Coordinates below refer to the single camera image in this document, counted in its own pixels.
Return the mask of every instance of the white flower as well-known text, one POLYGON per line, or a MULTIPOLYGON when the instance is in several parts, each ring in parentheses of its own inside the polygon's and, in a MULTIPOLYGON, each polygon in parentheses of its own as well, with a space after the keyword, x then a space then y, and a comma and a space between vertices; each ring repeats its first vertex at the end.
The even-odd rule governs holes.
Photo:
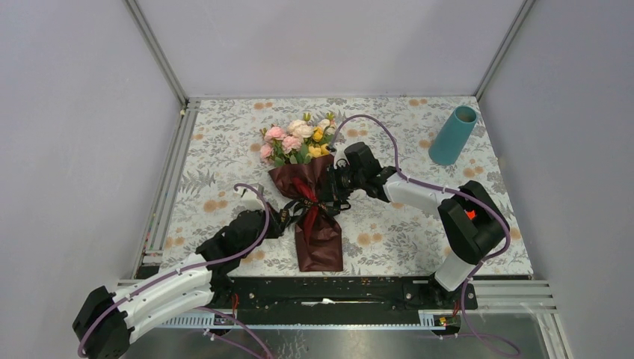
POLYGON ((304 123, 304 125, 295 128, 293 135, 297 138, 308 138, 313 135, 313 132, 313 128, 304 123))
POLYGON ((288 128, 288 132, 293 133, 299 126, 306 126, 306 121, 295 120, 291 122, 288 128))
POLYGON ((317 127, 324 130, 324 135, 332 135, 333 133, 335 133, 334 126, 331 126, 330 120, 328 120, 327 118, 319 121, 319 124, 317 125, 317 127))
POLYGON ((330 126, 330 120, 328 119, 323 119, 321 121, 319 121, 319 124, 317 125, 317 127, 319 127, 320 129, 326 130, 326 127, 330 126))

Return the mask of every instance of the teal cup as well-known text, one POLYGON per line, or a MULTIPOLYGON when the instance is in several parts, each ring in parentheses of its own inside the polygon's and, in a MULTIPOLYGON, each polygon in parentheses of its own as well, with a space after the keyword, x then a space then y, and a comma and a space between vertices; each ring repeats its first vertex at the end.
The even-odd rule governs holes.
POLYGON ((469 106, 458 106, 449 116, 436 140, 429 147, 431 160, 439 165, 453 165, 467 143, 478 114, 469 106))

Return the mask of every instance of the floral tablecloth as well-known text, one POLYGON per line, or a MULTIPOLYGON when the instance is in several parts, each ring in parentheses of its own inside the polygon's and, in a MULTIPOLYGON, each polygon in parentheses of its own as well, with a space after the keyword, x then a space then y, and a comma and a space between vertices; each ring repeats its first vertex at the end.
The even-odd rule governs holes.
MULTIPOLYGON (((310 112, 321 119, 329 111, 336 122, 353 114, 370 114, 396 137, 401 167, 411 177, 457 187, 477 180, 489 191, 511 225, 511 247, 487 262, 479 274, 531 274, 520 230, 493 154, 487 130, 478 120, 459 160, 444 167, 428 155, 435 135, 458 105, 476 111, 474 97, 378 97, 303 99, 211 99, 201 102, 179 193, 164 245, 162 268, 173 265, 233 220, 244 207, 233 194, 237 182, 261 183, 265 196, 280 208, 282 197, 262 163, 258 130, 287 124, 310 112)), ((389 138, 374 123, 357 119, 342 130, 346 144, 364 141, 382 165, 394 162, 389 138)), ((352 194, 352 209, 336 217, 343 234, 344 271, 298 271, 293 231, 266 239, 242 260, 233 276, 288 275, 428 275, 449 252, 443 225, 428 213, 400 203, 383 203, 362 191, 352 194)))

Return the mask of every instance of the red ribbon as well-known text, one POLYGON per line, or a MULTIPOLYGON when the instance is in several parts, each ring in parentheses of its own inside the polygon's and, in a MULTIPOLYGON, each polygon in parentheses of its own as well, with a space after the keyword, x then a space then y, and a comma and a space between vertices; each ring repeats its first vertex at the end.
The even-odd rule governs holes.
POLYGON ((302 182, 301 179, 293 177, 291 178, 291 181, 302 196, 308 198, 315 203, 312 207, 310 207, 308 213, 304 216, 304 241, 308 245, 310 235, 313 231, 313 225, 315 224, 315 218, 317 218, 317 214, 319 213, 319 207, 317 207, 316 205, 318 203, 317 195, 313 192, 312 189, 310 189, 310 187, 306 183, 302 182))

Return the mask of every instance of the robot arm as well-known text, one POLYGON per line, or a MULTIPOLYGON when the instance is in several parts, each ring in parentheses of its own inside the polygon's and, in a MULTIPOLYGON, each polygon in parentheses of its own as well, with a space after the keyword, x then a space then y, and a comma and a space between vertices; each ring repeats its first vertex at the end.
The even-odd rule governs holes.
MULTIPOLYGON (((440 217, 452 252, 433 275, 439 287, 434 294, 437 301, 438 297, 454 292, 480 260, 504 239, 500 223, 480 206, 460 196, 408 182, 394 167, 381 167, 363 142, 336 151, 335 165, 329 175, 326 201, 345 202, 352 191, 362 189, 370 197, 407 204, 440 217)), ((469 181, 460 191, 485 203, 502 217, 480 183, 469 181)))
MULTIPOLYGON (((231 284, 227 274, 239 266, 241 258, 213 265, 206 263, 246 250, 264 229, 264 204, 250 192, 242 196, 243 204, 258 209, 241 212, 181 262, 127 288, 110 293, 101 286, 88 295, 73 322, 73 330, 80 340, 103 313, 120 303, 88 337, 84 345, 88 358, 118 358, 130 344, 168 319, 214 301, 226 300, 221 297, 230 293, 225 290, 231 284), (171 277, 163 278, 170 272, 173 272, 171 277), (145 286, 145 290, 133 294, 145 286)), ((283 228, 280 228, 277 213, 268 203, 265 205, 270 209, 265 237, 277 238, 283 228)))

